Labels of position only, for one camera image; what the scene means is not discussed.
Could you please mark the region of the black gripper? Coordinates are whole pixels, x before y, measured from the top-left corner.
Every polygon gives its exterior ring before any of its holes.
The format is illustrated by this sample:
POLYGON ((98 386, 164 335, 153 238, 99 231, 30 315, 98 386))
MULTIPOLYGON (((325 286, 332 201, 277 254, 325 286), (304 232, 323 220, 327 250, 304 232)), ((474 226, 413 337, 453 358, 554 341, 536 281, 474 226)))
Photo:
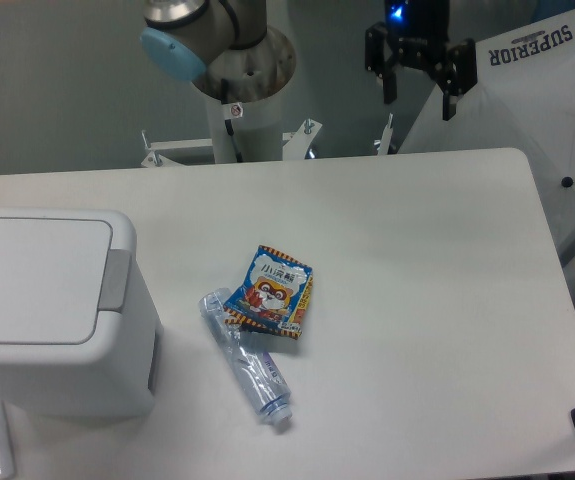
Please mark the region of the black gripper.
POLYGON ((436 84, 442 92, 442 119, 451 120, 458 101, 478 82, 476 43, 467 38, 446 50, 450 2, 385 1, 385 23, 365 31, 364 67, 382 83, 383 103, 397 99, 395 63, 421 67, 439 63, 436 84), (392 55, 385 57, 385 46, 392 55))

